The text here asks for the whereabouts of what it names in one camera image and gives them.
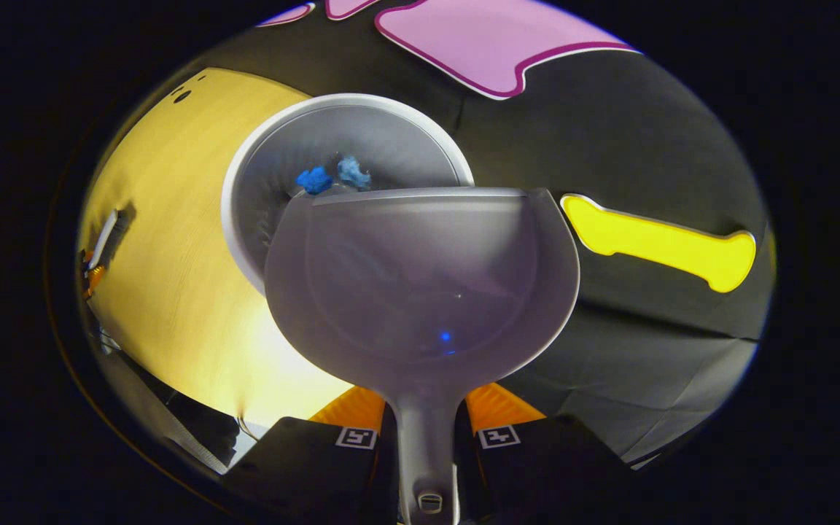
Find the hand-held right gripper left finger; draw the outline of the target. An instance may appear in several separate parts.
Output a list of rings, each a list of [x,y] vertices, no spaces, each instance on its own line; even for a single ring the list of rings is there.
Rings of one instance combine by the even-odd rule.
[[[261,524],[397,524],[396,421],[353,386],[309,419],[284,416],[224,475]]]

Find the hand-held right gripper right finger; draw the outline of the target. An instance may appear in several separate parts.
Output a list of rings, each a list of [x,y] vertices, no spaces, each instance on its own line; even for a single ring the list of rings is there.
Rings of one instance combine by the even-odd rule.
[[[462,524],[615,524],[637,478],[579,419],[494,383],[464,398],[456,454]]]

